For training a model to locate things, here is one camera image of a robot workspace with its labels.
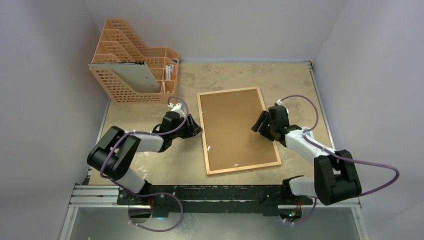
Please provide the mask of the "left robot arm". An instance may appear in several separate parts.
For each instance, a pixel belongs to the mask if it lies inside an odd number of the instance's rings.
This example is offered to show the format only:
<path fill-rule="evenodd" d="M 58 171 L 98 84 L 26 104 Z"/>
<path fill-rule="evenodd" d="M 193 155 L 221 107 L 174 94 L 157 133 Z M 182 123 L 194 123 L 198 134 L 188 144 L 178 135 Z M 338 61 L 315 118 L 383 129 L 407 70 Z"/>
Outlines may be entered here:
<path fill-rule="evenodd" d="M 150 183 L 130 168 L 135 154 L 162 153 L 171 147 L 173 140 L 192 138 L 202 131 L 190 113 L 182 116 L 176 111 L 166 112 L 151 133 L 127 133 L 112 126 L 88 154 L 87 164 L 126 189 L 130 199 L 142 205 L 149 199 Z"/>

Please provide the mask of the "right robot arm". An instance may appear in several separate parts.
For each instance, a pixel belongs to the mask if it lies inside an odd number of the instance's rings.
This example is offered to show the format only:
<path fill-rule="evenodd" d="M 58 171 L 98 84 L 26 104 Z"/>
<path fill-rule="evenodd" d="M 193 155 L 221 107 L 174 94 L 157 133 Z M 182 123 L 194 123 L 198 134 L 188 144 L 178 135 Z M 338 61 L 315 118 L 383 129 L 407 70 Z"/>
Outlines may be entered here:
<path fill-rule="evenodd" d="M 312 177 L 299 175 L 283 180 L 280 196 L 284 202 L 292 204 L 300 196 L 307 196 L 328 206 L 362 193 L 356 166 L 351 162 L 352 154 L 328 148 L 309 135 L 306 127 L 290 124 L 284 106 L 275 105 L 262 111 L 251 129 L 295 151 L 313 165 Z"/>

